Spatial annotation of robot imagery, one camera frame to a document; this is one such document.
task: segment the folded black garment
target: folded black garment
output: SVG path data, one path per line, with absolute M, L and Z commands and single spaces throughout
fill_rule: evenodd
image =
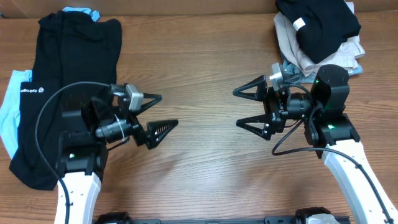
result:
M 116 83 L 116 64 L 121 50 L 121 25 L 116 19 L 93 22 L 82 12 L 58 12 L 39 21 L 36 58 L 31 83 L 21 85 L 21 123 L 18 150 L 10 170 L 28 187 L 52 190 L 57 180 L 37 153 L 34 128 L 44 103 L 60 88 L 91 81 Z M 112 96 L 98 86 L 79 85 L 65 90 L 46 107 L 38 140 L 44 156 L 55 167 L 58 139 L 65 125 L 62 111 L 79 109 L 91 96 L 111 105 Z
M 290 22 L 300 18 L 304 21 L 296 38 L 314 63 L 335 53 L 348 38 L 359 35 L 361 29 L 344 0 L 276 0 L 276 6 Z

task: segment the robotic arm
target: robotic arm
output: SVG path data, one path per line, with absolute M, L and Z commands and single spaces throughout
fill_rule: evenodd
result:
M 300 121 L 292 131 L 304 122 L 305 137 L 314 148 L 275 152 L 291 131 L 275 146 L 273 155 L 316 151 L 335 176 L 357 223 L 394 223 L 398 220 L 396 208 L 366 159 L 359 134 L 348 116 L 343 114 L 349 93 L 348 72 L 336 65 L 324 65 L 317 73 L 311 92 L 308 92 L 302 86 L 284 83 L 278 63 L 272 65 L 272 71 L 272 87 L 268 88 L 266 77 L 260 76 L 233 91 L 234 96 L 263 102 L 265 109 L 265 114 L 240 119 L 236 125 L 270 140 L 273 134 L 283 132 L 288 119 Z M 242 93 L 255 86 L 257 92 Z M 305 93 L 291 93 L 290 87 L 301 88 Z M 264 123 L 264 127 L 255 128 L 249 123 Z M 330 214 L 322 209 L 305 210 L 304 214 L 296 214 L 290 222 L 332 223 L 329 218 L 316 217 Z
M 68 189 L 69 223 L 92 224 L 96 198 L 101 190 L 108 151 L 125 144 L 132 136 L 138 146 L 148 149 L 159 145 L 178 125 L 178 120 L 147 123 L 141 126 L 137 116 L 154 106 L 162 97 L 140 92 L 134 85 L 110 85 L 111 94 L 118 97 L 118 106 L 110 108 L 104 101 L 92 97 L 82 109 L 64 111 L 67 131 L 60 136 L 58 175 Z M 107 149 L 106 145 L 120 141 Z M 67 206 L 65 192 L 58 181 L 58 207 L 55 223 L 65 223 Z

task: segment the wooden table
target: wooden table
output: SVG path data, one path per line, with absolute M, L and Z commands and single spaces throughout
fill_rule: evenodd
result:
M 273 14 L 117 17 L 123 25 L 118 82 L 163 101 L 141 116 L 180 120 L 154 150 L 128 145 L 110 152 L 95 217 L 262 218 L 324 206 L 351 215 L 330 171 L 314 152 L 274 157 L 282 137 L 263 139 L 235 126 L 263 113 L 232 90 L 280 62 Z M 346 113 L 384 190 L 398 206 L 398 15 L 359 13 L 364 73 L 349 81 Z M 0 95 L 13 70 L 31 69 L 37 19 L 0 20 Z M 307 146 L 300 128 L 281 150 Z M 53 223 L 57 191 L 32 190 L 9 171 L 0 146 L 0 223 Z

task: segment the logo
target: logo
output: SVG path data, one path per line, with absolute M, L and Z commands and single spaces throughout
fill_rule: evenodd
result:
M 39 93 L 44 92 L 44 88 L 40 87 L 38 91 L 35 90 L 35 89 L 33 89 L 33 90 L 28 90 L 28 89 L 21 90 L 21 93 L 37 93 L 37 92 L 39 92 Z

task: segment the blue cloth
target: blue cloth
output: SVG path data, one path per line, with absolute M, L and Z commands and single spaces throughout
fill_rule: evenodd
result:
M 100 19 L 100 13 L 95 10 L 92 11 L 90 8 L 75 8 L 75 7 L 65 7 L 62 9 L 64 12 L 84 12 L 85 14 L 91 16 L 91 19 L 96 22 Z
M 282 53 L 280 54 L 283 61 L 282 68 L 280 69 L 282 70 L 284 81 L 295 84 L 313 83 L 315 81 L 315 77 L 317 76 L 315 72 L 306 77 L 296 65 L 290 63 Z M 360 64 L 358 64 L 358 68 L 348 70 L 348 75 L 357 75 L 361 73 L 363 73 L 363 69 Z
M 11 158 L 18 149 L 18 126 L 21 121 L 19 112 L 22 82 L 32 81 L 32 71 L 12 71 L 6 95 L 0 108 L 0 136 Z

